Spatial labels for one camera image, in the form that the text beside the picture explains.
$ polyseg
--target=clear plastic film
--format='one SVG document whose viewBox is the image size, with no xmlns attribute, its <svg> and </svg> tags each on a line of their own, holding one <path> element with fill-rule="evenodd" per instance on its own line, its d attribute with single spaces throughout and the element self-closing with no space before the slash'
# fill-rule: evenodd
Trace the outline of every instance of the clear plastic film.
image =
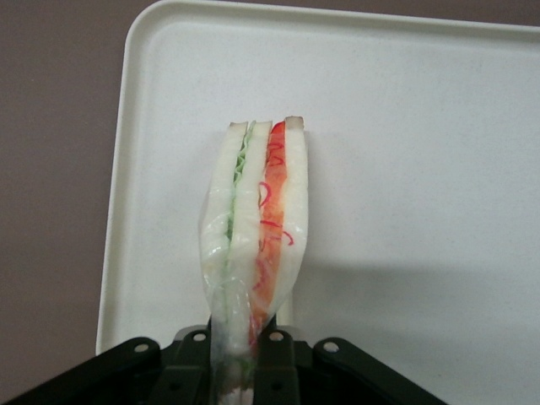
<svg viewBox="0 0 540 405">
<path fill-rule="evenodd" d="M 213 403 L 251 403 L 257 337 L 294 286 L 307 208 L 302 119 L 230 124 L 199 230 Z"/>
</svg>

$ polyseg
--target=red vegetable slice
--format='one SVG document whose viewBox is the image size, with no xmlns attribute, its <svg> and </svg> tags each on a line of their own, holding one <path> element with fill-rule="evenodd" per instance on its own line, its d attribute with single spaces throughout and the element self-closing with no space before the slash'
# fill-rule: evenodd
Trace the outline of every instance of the red vegetable slice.
<svg viewBox="0 0 540 405">
<path fill-rule="evenodd" d="M 272 302 L 278 278 L 281 239 L 283 237 L 284 203 L 282 190 L 287 180 L 285 163 L 285 121 L 274 126 L 268 137 L 267 165 L 262 184 L 267 196 L 261 203 L 259 252 L 256 257 L 255 283 L 251 295 L 250 344 L 254 348 L 258 333 L 267 322 L 267 310 Z M 293 238 L 285 233 L 290 242 Z"/>
</svg>

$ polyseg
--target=white tray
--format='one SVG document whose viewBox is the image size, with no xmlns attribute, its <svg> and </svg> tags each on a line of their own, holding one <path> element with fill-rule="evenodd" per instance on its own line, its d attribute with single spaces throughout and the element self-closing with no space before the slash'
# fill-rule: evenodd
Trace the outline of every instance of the white tray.
<svg viewBox="0 0 540 405">
<path fill-rule="evenodd" d="M 294 319 L 453 404 L 540 403 L 540 30 L 162 2 L 126 43 L 97 352 L 208 309 L 197 221 L 229 122 L 302 115 Z"/>
</svg>

